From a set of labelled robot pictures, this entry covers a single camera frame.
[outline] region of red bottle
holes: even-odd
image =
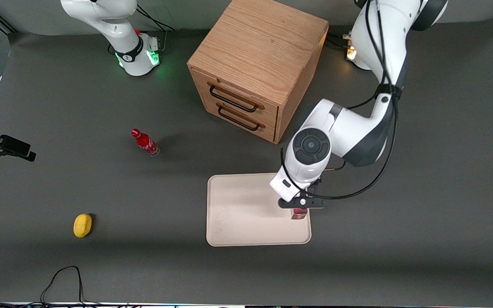
[[[135,128],[131,130],[131,135],[136,139],[138,146],[150,156],[159,154],[159,147],[156,146],[155,142],[147,134],[143,134]]]

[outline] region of gray backdrop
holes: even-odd
[[[154,18],[177,29],[210,29],[229,0],[138,0]],[[330,22],[352,25],[359,13],[353,0],[279,0]],[[0,14],[25,33],[70,35],[97,33],[87,24],[72,19],[60,0],[0,0]],[[493,0],[450,0],[441,22],[458,23],[493,18]],[[129,18],[134,27],[154,29],[138,13]]]

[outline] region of black cable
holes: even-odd
[[[376,0],[376,5],[377,5],[377,15],[378,15],[378,27],[380,28],[380,43],[382,45],[382,70],[383,70],[383,75],[387,76],[387,80],[389,83],[391,83],[391,78],[389,76],[389,73],[387,72],[387,63],[385,59],[385,43],[383,42],[383,27],[382,27],[382,16],[380,14],[380,5],[378,3],[378,0]]]
[[[327,33],[327,36],[335,37],[336,39],[344,39],[344,36],[333,33]]]
[[[115,306],[115,304],[100,304],[96,303],[96,305],[89,305],[86,303],[70,303],[70,304],[53,304],[53,303],[42,303],[42,302],[30,302],[28,304],[22,304],[22,305],[16,305],[16,304],[10,304],[6,302],[0,302],[0,308],[77,308],[77,307],[83,307],[83,308],[102,308],[102,307],[108,307],[108,308],[139,308],[140,306],[137,305],[129,305],[126,304],[125,306]]]
[[[163,24],[163,23],[161,23],[160,21],[158,21],[158,20],[154,19],[154,18],[153,18],[151,15],[149,15],[149,13],[148,13],[146,10],[144,10],[144,9],[142,8],[142,6],[140,6],[139,4],[138,4],[138,8],[141,10],[141,11],[139,11],[139,13],[140,13],[140,14],[142,14],[142,15],[144,15],[145,17],[147,17],[147,18],[151,19],[151,20],[152,20],[154,23],[156,23],[159,27],[161,27],[161,25],[163,25],[163,26],[166,26],[168,29],[171,29],[172,31],[176,31],[176,29],[174,29],[173,27],[171,27],[171,26],[169,26],[169,25],[167,25],[167,24]]]
[[[376,96],[378,96],[377,91],[376,91],[374,94],[372,94],[372,96],[370,96],[370,98],[369,98],[369,99],[367,99],[366,101],[364,101],[364,102],[362,102],[362,103],[360,103],[360,104],[356,104],[355,106],[346,107],[346,108],[347,108],[347,109],[349,109],[349,110],[351,110],[351,109],[356,109],[356,108],[358,108],[358,107],[364,106],[364,105],[366,105],[366,104],[370,103],[373,99],[375,99],[375,98],[376,98]]]
[[[47,285],[47,288],[45,288],[45,290],[43,290],[43,292],[41,292],[41,295],[39,296],[39,301],[41,303],[43,303],[45,305],[45,293],[47,293],[47,291],[51,288],[51,286],[53,285],[54,283],[54,279],[56,279],[57,275],[63,271],[63,270],[66,270],[66,269],[76,269],[77,271],[77,278],[79,279],[79,302],[81,304],[85,304],[85,302],[89,302],[88,300],[85,299],[85,296],[83,295],[83,281],[81,280],[81,272],[79,271],[79,268],[76,267],[75,265],[70,265],[68,267],[63,267],[62,269],[59,269],[54,275],[53,275],[53,278],[50,280],[50,283],[49,285]]]
[[[111,44],[108,44],[108,49],[107,49],[108,54],[115,55],[115,49],[114,49],[114,52],[112,53],[112,52],[110,51],[110,48],[111,48],[111,47],[112,47],[112,45],[111,45]]]
[[[366,22],[366,29],[368,31],[368,36],[370,37],[370,41],[372,42],[372,46],[374,47],[374,51],[376,52],[376,56],[378,57],[378,60],[380,61],[380,64],[382,65],[382,80],[380,84],[383,84],[385,81],[385,78],[387,77],[387,72],[385,66],[383,66],[383,60],[382,60],[382,55],[380,54],[380,51],[378,50],[378,47],[376,45],[376,41],[374,41],[374,36],[372,35],[372,30],[370,29],[370,21],[368,20],[368,11],[370,10],[370,4],[372,0],[369,0],[368,3],[366,4],[366,9],[364,10],[364,19]]]
[[[346,164],[347,162],[344,160],[344,163],[342,164],[342,166],[339,166],[338,168],[327,168],[325,169],[324,171],[338,171],[338,170],[341,170],[341,169],[344,169],[346,167]]]
[[[338,44],[338,43],[335,43],[334,41],[331,41],[330,39],[328,39],[328,37],[326,38],[326,40],[325,40],[325,41],[326,41],[326,43],[331,43],[332,45],[334,45],[334,46],[336,46],[336,47],[339,47],[339,48],[342,48],[342,49],[346,49],[346,48],[344,47],[344,45],[342,45],[342,44]]]
[[[143,13],[143,12],[141,12],[141,11],[138,11],[138,12],[139,12],[142,16],[144,16],[144,17],[146,17],[146,18],[148,18],[148,19],[151,19],[151,20],[152,20],[152,21],[153,21],[153,22],[154,22],[157,26],[159,26],[159,28],[161,29],[161,31],[165,31],[165,32],[166,32],[166,30],[163,28],[163,26],[162,26],[162,25],[160,25],[160,24],[159,24],[159,23],[158,23],[155,19],[153,19],[153,18],[149,17],[148,15],[145,15],[145,13]]]

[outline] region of drawer handle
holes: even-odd
[[[223,97],[221,95],[214,93],[214,86],[211,86],[211,89],[209,90],[209,92],[211,92],[211,95],[214,96],[215,98],[217,98],[219,100],[223,100],[224,102],[231,104],[231,105],[233,105],[233,106],[235,106],[241,110],[247,111],[247,113],[253,113],[254,111],[256,111],[256,109],[258,109],[258,105],[255,105],[254,108],[246,108],[246,107],[239,105],[238,103],[235,103],[234,101],[231,101],[231,100],[226,99],[225,97]]]
[[[236,119],[234,119],[234,118],[232,118],[232,117],[230,117],[228,115],[223,114],[222,113],[222,109],[223,109],[223,107],[218,106],[218,114],[221,115],[223,118],[226,118],[226,119],[232,121],[233,123],[235,123],[237,125],[241,125],[242,127],[246,128],[246,129],[248,129],[250,131],[255,131],[255,130],[258,130],[258,128],[260,128],[260,125],[259,124],[256,124],[256,127],[250,127],[250,126],[248,126],[248,125],[246,125],[244,123],[241,123],[240,121],[237,121]]]

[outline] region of plastic tray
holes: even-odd
[[[292,220],[270,187],[274,173],[215,175],[208,181],[207,242],[211,246],[305,244],[309,213]]]

